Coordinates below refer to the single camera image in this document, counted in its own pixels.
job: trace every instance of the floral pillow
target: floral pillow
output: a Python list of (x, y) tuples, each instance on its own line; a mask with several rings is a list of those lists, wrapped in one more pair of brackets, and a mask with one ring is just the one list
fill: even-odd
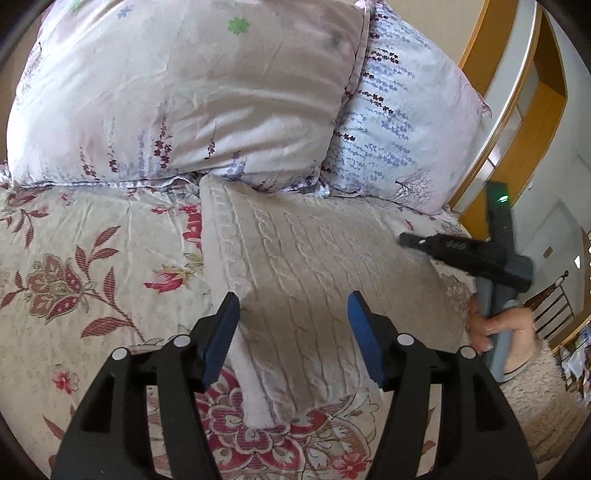
[(470, 167), (482, 112), (462, 71), (378, 2), (361, 80), (337, 119), (322, 177), (333, 194), (439, 213)]
[(199, 171), (311, 186), (359, 79), (358, 4), (58, 0), (17, 87), (12, 178), (131, 187)]

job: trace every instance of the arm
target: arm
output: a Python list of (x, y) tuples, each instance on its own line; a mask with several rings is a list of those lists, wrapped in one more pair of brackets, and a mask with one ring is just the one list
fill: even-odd
[(542, 478), (560, 459), (579, 433), (587, 411), (575, 394), (564, 390), (558, 366), (545, 341), (536, 340), (531, 310), (516, 308), (485, 320), (478, 305), (470, 305), (467, 330), (473, 347), (491, 347), (488, 335), (513, 330), (501, 385), (531, 448)]

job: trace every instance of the pillow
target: pillow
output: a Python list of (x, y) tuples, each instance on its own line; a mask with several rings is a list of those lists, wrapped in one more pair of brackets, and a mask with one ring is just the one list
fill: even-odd
[(13, 179), (138, 185), (199, 171), (262, 190), (313, 184), (358, 83), (367, 10), (59, 0), (9, 119)]
[(436, 214), (470, 167), (482, 110), (463, 72), (379, 2), (362, 77), (337, 119), (322, 177), (344, 193)]
[(408, 221), (393, 203), (269, 195), (211, 175), (199, 189), (212, 302), (240, 299), (228, 357), (248, 426), (289, 423), (371, 385), (346, 311), (354, 290), (401, 333), (459, 347), (463, 320), (430, 260), (396, 242)]

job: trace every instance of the beige sweater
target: beige sweater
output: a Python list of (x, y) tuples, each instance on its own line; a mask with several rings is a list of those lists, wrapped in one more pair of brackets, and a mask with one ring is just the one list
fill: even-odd
[(544, 341), (519, 376), (502, 385), (543, 478), (567, 450), (587, 419), (576, 394), (566, 392), (560, 371)]

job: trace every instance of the blue gripper pad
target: blue gripper pad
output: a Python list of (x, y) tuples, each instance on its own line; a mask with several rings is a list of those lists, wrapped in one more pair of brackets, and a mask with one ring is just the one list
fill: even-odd
[(212, 340), (204, 348), (202, 356), (205, 360), (203, 384), (209, 386), (220, 376), (230, 343), (240, 320), (240, 301), (233, 293), (228, 293), (217, 313), (217, 329)]
[(354, 291), (349, 295), (347, 315), (369, 376), (380, 388), (384, 388), (387, 378), (383, 368), (382, 345), (380, 345), (376, 332), (370, 324), (374, 314), (370, 311), (360, 292)]

